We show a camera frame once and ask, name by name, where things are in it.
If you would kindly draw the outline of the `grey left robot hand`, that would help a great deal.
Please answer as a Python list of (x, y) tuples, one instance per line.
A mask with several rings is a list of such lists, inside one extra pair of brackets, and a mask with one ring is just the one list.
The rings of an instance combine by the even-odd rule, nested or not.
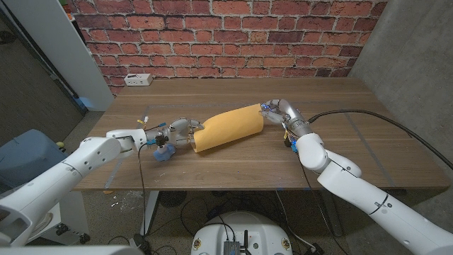
[(198, 120), (179, 118), (168, 126), (145, 130), (145, 135), (148, 141), (155, 142), (158, 146), (165, 144), (179, 146), (194, 143), (195, 131), (204, 129), (205, 126)]

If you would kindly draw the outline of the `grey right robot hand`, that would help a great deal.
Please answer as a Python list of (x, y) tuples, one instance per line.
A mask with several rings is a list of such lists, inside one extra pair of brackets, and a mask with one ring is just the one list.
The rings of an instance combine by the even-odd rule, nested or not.
[(302, 137), (312, 133), (304, 116), (287, 100), (273, 99), (260, 105), (260, 114), (270, 122), (281, 124), (289, 134)]

